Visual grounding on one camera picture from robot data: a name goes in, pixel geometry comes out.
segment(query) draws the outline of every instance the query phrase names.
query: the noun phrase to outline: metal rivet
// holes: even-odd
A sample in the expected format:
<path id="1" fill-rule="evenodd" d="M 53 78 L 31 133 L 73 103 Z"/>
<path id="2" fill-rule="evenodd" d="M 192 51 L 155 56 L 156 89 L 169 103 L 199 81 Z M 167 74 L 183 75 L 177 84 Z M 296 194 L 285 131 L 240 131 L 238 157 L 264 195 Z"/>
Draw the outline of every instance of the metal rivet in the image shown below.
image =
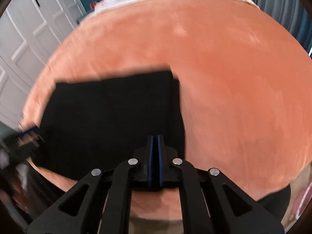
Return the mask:
<path id="1" fill-rule="evenodd" d="M 100 169 L 93 169 L 93 170 L 91 171 L 91 174 L 92 174 L 93 176 L 99 176 L 99 175 L 101 174 L 101 170 L 100 170 Z"/>
<path id="2" fill-rule="evenodd" d="M 180 164 L 182 164 L 183 160 L 182 159 L 174 159 L 174 160 L 172 160 L 172 162 L 176 165 L 180 165 Z"/>
<path id="3" fill-rule="evenodd" d="M 128 164 L 130 165 L 134 165 L 134 164 L 137 164 L 138 163 L 138 159 L 129 159 L 128 160 Z"/>
<path id="4" fill-rule="evenodd" d="M 212 168 L 209 172 L 213 176 L 218 176 L 220 174 L 220 171 L 217 168 Z"/>

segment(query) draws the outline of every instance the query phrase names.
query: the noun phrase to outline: white wardrobe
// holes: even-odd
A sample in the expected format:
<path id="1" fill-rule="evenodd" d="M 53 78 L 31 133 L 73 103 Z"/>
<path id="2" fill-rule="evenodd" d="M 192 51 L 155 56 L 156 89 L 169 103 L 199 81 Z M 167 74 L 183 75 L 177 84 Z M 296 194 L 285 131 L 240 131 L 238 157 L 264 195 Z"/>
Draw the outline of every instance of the white wardrobe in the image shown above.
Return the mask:
<path id="1" fill-rule="evenodd" d="M 80 0 L 12 0 L 0 18 L 0 121 L 16 129 L 31 86 L 85 14 Z"/>

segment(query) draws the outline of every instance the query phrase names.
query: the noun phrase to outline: cabinet handle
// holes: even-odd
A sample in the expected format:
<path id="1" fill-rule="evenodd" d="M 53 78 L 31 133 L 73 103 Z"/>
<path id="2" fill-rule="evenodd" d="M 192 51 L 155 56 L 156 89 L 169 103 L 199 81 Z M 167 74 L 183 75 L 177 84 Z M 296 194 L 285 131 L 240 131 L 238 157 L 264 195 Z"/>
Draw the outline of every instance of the cabinet handle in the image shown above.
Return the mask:
<path id="1" fill-rule="evenodd" d="M 40 3 L 38 2 L 38 0 L 35 0 L 35 2 L 37 3 L 38 7 L 40 8 Z"/>

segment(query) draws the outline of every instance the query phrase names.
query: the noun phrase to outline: orange blanket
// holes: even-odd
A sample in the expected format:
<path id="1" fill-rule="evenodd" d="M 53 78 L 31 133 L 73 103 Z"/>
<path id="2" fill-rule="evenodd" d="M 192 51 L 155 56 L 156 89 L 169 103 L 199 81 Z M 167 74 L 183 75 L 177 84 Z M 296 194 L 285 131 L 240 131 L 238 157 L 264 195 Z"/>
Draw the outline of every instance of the orange blanket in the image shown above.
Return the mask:
<path id="1" fill-rule="evenodd" d="M 217 167 L 259 199 L 312 160 L 311 59 L 274 19 L 235 0 L 150 0 L 87 19 L 40 74 L 21 126 L 40 124 L 56 81 L 101 80 L 160 64 L 179 78 L 186 159 L 195 167 Z M 75 183 L 38 171 L 63 190 Z M 136 193 L 131 212 L 180 219 L 178 193 Z"/>

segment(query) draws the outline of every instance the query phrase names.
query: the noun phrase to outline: black cloth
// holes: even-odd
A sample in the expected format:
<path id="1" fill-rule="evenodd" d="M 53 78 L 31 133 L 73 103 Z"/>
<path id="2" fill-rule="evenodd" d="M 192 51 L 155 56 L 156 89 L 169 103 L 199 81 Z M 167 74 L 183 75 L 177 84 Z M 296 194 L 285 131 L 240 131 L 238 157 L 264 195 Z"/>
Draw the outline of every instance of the black cloth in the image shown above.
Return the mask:
<path id="1" fill-rule="evenodd" d="M 267 195 L 266 197 L 260 199 L 258 202 L 279 221 L 282 221 L 290 200 L 291 186 L 288 185 L 280 191 Z"/>
<path id="2" fill-rule="evenodd" d="M 98 82 L 58 83 L 40 129 L 46 143 L 37 166 L 80 180 L 132 158 L 148 135 L 162 134 L 184 158 L 179 81 L 158 71 Z"/>

